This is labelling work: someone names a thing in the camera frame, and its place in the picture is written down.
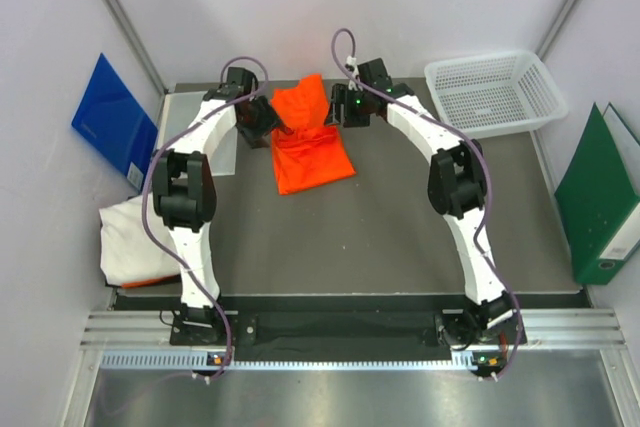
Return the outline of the orange t-shirt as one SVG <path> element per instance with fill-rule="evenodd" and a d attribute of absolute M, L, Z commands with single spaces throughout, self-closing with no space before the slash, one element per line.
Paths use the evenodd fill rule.
<path fill-rule="evenodd" d="M 291 195 L 356 174 L 335 125 L 325 123 L 329 102 L 320 74 L 276 89 L 271 105 L 283 125 L 271 132 L 278 193 Z"/>

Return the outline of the white plastic basket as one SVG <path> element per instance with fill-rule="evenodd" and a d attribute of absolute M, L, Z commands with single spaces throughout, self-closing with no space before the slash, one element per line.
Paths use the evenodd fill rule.
<path fill-rule="evenodd" d="M 533 132 L 569 112 L 548 68 L 530 51 L 431 62 L 424 75 L 439 119 L 471 138 Z"/>

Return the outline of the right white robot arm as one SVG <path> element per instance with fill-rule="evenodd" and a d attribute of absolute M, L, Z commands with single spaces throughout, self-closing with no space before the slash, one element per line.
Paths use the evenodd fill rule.
<path fill-rule="evenodd" d="M 505 283 L 495 272 L 486 233 L 486 176 L 478 142 L 470 143 L 435 118 L 404 83 L 386 91 L 388 103 L 366 90 L 343 83 L 332 86 L 327 122 L 345 128 L 367 127 L 378 115 L 400 131 L 428 162 L 427 195 L 432 208 L 447 223 L 460 257 L 467 306 L 441 327 L 455 350 L 487 343 L 498 336 L 516 313 Z"/>

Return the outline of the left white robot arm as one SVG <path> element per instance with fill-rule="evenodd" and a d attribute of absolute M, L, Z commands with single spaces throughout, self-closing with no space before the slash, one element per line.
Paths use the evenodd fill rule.
<path fill-rule="evenodd" d="M 241 87 L 211 89 L 187 133 L 159 157 L 151 180 L 153 208 L 168 229 L 181 268 L 182 294 L 174 312 L 172 345 L 221 345 L 230 338 L 228 320 L 217 303 L 220 287 L 209 245 L 217 207 L 211 157 L 233 130 L 256 148 L 282 126 L 266 97 L 249 96 Z"/>

